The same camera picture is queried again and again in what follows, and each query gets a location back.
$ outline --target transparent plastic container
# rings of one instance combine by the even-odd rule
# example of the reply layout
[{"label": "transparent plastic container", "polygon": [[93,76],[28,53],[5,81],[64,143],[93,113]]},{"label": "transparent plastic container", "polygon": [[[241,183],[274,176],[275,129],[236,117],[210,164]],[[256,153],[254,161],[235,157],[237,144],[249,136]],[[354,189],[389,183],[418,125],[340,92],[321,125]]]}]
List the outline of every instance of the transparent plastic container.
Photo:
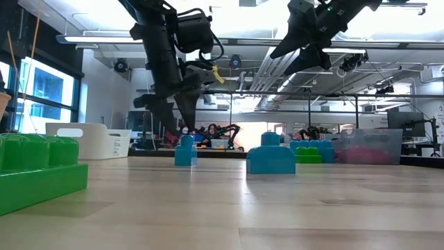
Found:
[{"label": "transparent plastic container", "polygon": [[399,165],[402,129],[346,129],[332,144],[339,163]]}]

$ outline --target ceiling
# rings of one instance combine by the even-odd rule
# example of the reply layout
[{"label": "ceiling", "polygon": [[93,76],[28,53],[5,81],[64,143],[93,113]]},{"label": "ceiling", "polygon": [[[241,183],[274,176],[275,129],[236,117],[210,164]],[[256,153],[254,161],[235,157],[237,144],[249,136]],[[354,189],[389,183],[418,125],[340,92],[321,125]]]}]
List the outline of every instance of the ceiling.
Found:
[{"label": "ceiling", "polygon": [[[179,11],[200,7],[210,14],[209,6],[213,6],[213,31],[223,38],[273,38],[285,35],[286,20],[288,19],[287,3],[289,0],[269,0],[257,7],[239,7],[239,0],[170,0],[169,3]],[[376,13],[363,11],[356,20],[349,24],[349,31],[338,35],[336,40],[353,39],[365,41],[378,40],[427,40],[444,41],[444,29],[441,14],[444,7],[442,0],[427,2],[427,12],[418,16],[418,10],[398,10],[380,8]],[[19,0],[19,4],[33,14],[37,14],[39,0]],[[132,28],[134,20],[124,10],[117,0],[42,0],[42,20],[50,24],[62,34],[68,35],[127,35],[122,31]],[[226,46],[225,57],[217,62],[219,73],[224,77],[237,77],[242,71],[249,74],[257,73],[266,58],[269,47],[265,46]],[[220,49],[214,47],[212,56],[220,54]],[[241,70],[229,70],[229,58],[240,55],[243,60]],[[132,68],[144,67],[146,56],[144,48],[139,44],[99,45],[94,55],[102,63],[111,67],[117,58],[127,58]],[[368,85],[373,85],[394,75],[405,78],[417,76],[418,72],[397,70],[422,69],[421,64],[444,63],[444,51],[419,50],[386,50],[369,49],[368,55],[373,63],[362,65],[359,70],[351,72],[344,78],[336,74],[336,70],[346,54],[332,54],[337,60],[329,75],[299,74],[295,77],[294,85],[308,84],[312,92],[362,92]],[[375,67],[384,69],[382,76],[375,73]],[[239,87],[236,81],[230,84],[214,84],[213,89],[231,89]],[[269,91],[276,91],[283,83],[277,79],[271,84]]]}]

